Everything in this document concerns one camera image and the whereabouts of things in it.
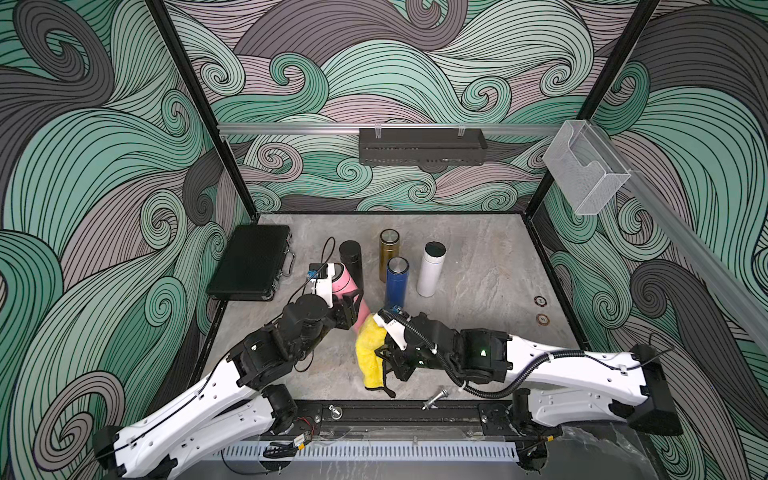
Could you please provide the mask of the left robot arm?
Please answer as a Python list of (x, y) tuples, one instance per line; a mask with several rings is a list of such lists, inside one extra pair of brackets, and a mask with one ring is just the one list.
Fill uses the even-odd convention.
[(247, 334), (200, 381), (153, 414), (108, 426), (92, 441), (108, 479), (171, 479), (202, 457), (266, 432), (280, 434), (298, 407), (281, 383), (333, 329), (350, 329), (362, 293), (305, 294)]

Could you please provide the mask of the yellow grey cleaning cloth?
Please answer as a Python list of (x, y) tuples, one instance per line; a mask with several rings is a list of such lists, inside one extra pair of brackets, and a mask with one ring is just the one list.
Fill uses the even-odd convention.
[(374, 317), (369, 315), (358, 332), (355, 351), (364, 388), (382, 391), (394, 399), (396, 393), (386, 385), (383, 359), (376, 354), (376, 350), (385, 345), (386, 335), (386, 330), (378, 326)]

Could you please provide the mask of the pink thermos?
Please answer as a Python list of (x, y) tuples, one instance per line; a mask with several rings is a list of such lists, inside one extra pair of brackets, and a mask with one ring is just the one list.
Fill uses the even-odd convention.
[(371, 310), (364, 300), (364, 290), (357, 285), (352, 275), (342, 263), (334, 263), (331, 289), (335, 299), (348, 306), (354, 318), (349, 324), (355, 333), (358, 333), (365, 320), (371, 314)]

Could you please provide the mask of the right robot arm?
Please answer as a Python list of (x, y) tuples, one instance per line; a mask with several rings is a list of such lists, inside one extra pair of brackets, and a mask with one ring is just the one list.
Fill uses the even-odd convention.
[(663, 354), (650, 345), (627, 352), (562, 348), (503, 331), (456, 330), (399, 309), (381, 309), (372, 319), (386, 333), (376, 354), (400, 381), (418, 369), (441, 370), (469, 395), (511, 399), (523, 423), (542, 427), (608, 421), (649, 435), (683, 432)]

